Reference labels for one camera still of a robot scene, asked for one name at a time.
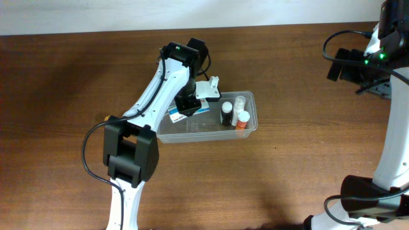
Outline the orange tube white cap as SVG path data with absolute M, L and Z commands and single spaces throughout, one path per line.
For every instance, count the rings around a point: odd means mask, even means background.
M 237 130 L 245 129 L 247 122 L 250 120 L 250 118 L 251 115 L 247 111 L 239 112 L 237 116 L 236 129 Z

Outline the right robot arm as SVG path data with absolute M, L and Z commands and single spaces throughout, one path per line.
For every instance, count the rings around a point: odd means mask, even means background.
M 372 178 L 345 177 L 338 195 L 325 199 L 324 212 L 304 220 L 303 229 L 372 229 L 408 219 L 408 1 L 386 0 L 366 50 L 340 48 L 328 79 L 352 82 L 357 94 L 389 99 L 390 114 L 382 155 Z

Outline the black bottle white cap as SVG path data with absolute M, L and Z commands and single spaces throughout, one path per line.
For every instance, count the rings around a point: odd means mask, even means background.
M 231 102 L 224 102 L 220 110 L 221 124 L 228 127 L 231 124 L 232 116 L 233 116 L 233 104 Z

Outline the white lotion bottle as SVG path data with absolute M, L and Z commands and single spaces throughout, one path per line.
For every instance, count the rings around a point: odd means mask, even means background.
M 235 98 L 235 102 L 233 105 L 233 117 L 231 120 L 231 125 L 236 126 L 238 122 L 238 115 L 244 110 L 245 108 L 246 99 L 244 96 L 238 96 Z

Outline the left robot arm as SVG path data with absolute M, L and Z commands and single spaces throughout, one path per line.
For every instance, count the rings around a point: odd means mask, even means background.
M 208 58 L 205 42 L 171 42 L 160 49 L 157 71 L 138 101 L 122 117 L 104 123 L 103 164 L 112 187 L 108 229 L 137 229 L 144 184 L 159 160 L 157 130 L 171 103 L 187 117 L 204 101 L 196 77 Z

